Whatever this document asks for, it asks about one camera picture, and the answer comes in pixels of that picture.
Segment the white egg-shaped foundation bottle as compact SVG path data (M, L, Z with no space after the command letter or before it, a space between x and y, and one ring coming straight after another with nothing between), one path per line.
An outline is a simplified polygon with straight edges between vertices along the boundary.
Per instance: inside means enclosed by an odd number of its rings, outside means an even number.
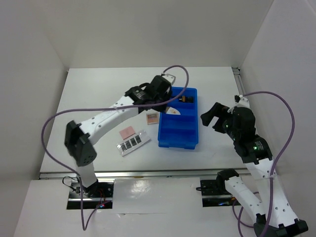
M180 115L181 114L176 108L173 108L173 107L166 107L165 113L169 114L169 115Z

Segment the pink blush compact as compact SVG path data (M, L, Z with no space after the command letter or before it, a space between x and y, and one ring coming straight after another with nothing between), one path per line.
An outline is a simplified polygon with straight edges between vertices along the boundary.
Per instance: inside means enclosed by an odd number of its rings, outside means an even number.
M147 125L159 123L159 114L158 113L149 113L146 114Z

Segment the black eyeshadow palette pack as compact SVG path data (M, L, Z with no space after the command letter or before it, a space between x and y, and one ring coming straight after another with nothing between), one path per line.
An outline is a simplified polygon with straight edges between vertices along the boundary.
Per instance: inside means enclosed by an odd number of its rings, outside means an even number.
M148 136L147 132L141 130L138 133L135 133L131 137L121 141L117 144L117 149L122 157L128 155L129 153L137 150L138 148L144 146L151 141L151 138Z

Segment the pink paper packet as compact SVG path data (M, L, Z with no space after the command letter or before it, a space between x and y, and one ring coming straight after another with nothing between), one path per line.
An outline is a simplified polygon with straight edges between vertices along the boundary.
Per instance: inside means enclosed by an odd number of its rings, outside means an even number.
M134 128L132 126L129 126L129 127L125 128L125 129L121 130L119 132L119 134L122 137L122 139L125 140L125 139L131 137L132 135L134 135L135 134L135 130L134 130Z

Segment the short kabuki makeup brush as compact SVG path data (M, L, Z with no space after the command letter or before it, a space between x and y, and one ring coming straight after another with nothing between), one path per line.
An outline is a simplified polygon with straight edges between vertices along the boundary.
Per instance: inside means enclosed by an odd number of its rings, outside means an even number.
M181 98L179 98L179 101L182 103L187 103L187 97L186 96L182 96Z

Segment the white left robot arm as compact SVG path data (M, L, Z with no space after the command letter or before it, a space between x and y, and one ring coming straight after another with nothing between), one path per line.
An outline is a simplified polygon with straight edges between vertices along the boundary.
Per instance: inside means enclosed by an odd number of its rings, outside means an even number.
M81 177L80 192L86 197L97 193L98 180L95 175L93 161L97 157L94 145L110 130L139 113L154 109L162 112L166 105L127 108L118 110L117 107L129 105L157 104L168 101L172 95L172 85L175 76L170 74L157 75L150 83L143 83L130 88L114 103L113 111L103 111L96 116L76 123L70 121L66 126L65 147L76 162L76 171Z

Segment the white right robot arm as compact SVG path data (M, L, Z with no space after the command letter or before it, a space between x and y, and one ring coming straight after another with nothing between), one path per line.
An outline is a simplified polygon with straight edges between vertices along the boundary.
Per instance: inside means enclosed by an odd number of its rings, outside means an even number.
M217 117L213 129L227 134L233 141L255 181L258 196L243 183L238 173L230 168L217 174L216 190L232 194L251 217L258 237L295 237L308 231L306 221L292 210L282 185L273 169L273 155L267 141L256 133L255 116L246 102L227 107L216 102L201 115L202 124L209 126Z

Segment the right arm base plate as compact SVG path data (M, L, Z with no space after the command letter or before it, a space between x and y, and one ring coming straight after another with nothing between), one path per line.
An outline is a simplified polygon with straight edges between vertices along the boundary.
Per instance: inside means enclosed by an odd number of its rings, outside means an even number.
M219 188L216 180L200 180L196 191L201 193L203 207L232 206L236 201L229 192Z

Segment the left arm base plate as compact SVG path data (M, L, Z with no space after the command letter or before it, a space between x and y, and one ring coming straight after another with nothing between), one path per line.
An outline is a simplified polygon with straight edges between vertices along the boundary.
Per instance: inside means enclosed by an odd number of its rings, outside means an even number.
M72 181L69 187L69 195L67 201L68 210L80 210L80 186L78 182ZM83 192L83 209L93 210L95 207L99 209L113 208L113 192L114 180L101 181L96 191L92 194Z

